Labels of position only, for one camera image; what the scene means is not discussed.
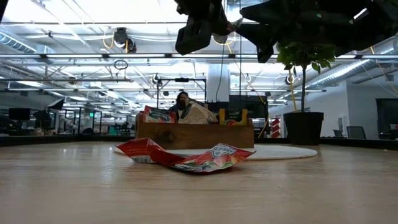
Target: metal frame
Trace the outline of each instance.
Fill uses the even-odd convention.
[[[157,92],[157,97],[156,97],[156,108],[159,108],[159,91],[160,91],[160,90],[163,90],[163,88],[164,88],[167,84],[169,84],[169,82],[171,82],[171,81],[181,82],[180,80],[184,80],[184,81],[186,81],[186,82],[194,81],[196,84],[198,84],[197,81],[203,81],[203,82],[205,82],[205,89],[203,89],[203,88],[198,84],[198,86],[200,87],[200,89],[194,90],[194,91],[204,91],[204,92],[205,92],[205,100],[206,100],[206,97],[207,97],[207,82],[206,82],[206,78],[160,78],[160,79],[158,79],[157,82],[156,82],[156,92]],[[162,86],[162,88],[159,89],[159,82],[161,82],[161,81],[166,81],[166,83],[164,83],[163,86]],[[174,91],[184,91],[184,89],[179,89],[179,90],[176,89],[176,90],[174,90]]]

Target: label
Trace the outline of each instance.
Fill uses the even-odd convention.
[[[211,155],[213,158],[219,158],[222,155],[232,155],[234,152],[236,152],[235,149],[223,145],[217,145],[211,149]]]

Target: ductwork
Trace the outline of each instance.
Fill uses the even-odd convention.
[[[22,43],[21,41],[13,38],[11,35],[3,31],[0,31],[0,43],[12,47],[13,49],[16,49],[22,53],[26,54],[36,53],[36,49],[34,49],[31,46],[28,46],[27,44]]]
[[[398,54],[398,35],[391,38],[385,44],[376,47],[375,54]],[[334,83],[343,81],[349,77],[357,75],[365,70],[371,70],[377,66],[375,60],[361,60],[355,63],[340,65],[334,69],[331,69],[318,78],[314,78],[312,81],[308,82],[306,88],[315,88],[318,85],[328,86]]]

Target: ceiling duct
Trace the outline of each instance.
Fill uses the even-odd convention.
[[[375,49],[375,54],[380,55],[396,55],[398,54],[398,35],[391,38],[385,44],[382,44]],[[365,72],[365,70],[371,70],[377,66],[375,60],[361,60],[347,65],[340,65],[334,69],[331,69],[316,79],[308,82],[306,88],[314,88],[318,85],[328,86],[334,83],[338,83],[349,77]]]
[[[11,47],[19,52],[25,54],[55,54],[56,52],[46,45],[35,45],[34,47],[27,44],[25,41],[20,40],[16,37],[17,35],[12,34],[4,29],[0,28],[0,43]],[[37,59],[38,62],[52,63],[49,59]]]

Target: wooden crate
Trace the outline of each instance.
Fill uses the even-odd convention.
[[[247,126],[219,124],[145,123],[136,119],[136,138],[151,138],[164,149],[210,149],[218,143],[239,148],[254,147],[251,119]]]

